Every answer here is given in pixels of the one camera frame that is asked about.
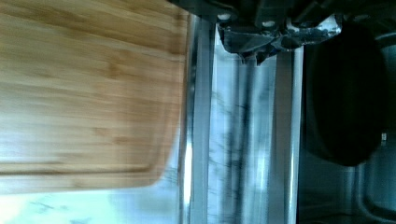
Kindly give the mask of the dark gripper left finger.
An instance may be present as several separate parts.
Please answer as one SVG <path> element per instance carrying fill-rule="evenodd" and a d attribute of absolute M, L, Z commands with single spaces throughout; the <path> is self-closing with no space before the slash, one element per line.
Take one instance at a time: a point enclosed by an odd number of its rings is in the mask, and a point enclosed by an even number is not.
<path fill-rule="evenodd" d="M 238 55 L 242 63 L 254 60 L 257 65 L 261 65 L 267 58 L 279 53 L 279 49 L 272 45 L 274 38 L 264 35 L 257 27 L 219 23 L 217 28 L 224 49 Z"/>

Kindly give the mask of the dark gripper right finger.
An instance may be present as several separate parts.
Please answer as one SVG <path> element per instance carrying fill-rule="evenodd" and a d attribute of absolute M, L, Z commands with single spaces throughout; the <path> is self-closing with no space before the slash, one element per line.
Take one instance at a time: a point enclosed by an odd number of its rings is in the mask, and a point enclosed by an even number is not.
<path fill-rule="evenodd" d="M 341 31 L 342 26 L 334 14 L 314 27 L 298 27 L 287 18 L 286 28 L 278 39 L 278 48 L 282 51 L 291 51 L 301 46 L 316 45 L 339 35 Z"/>

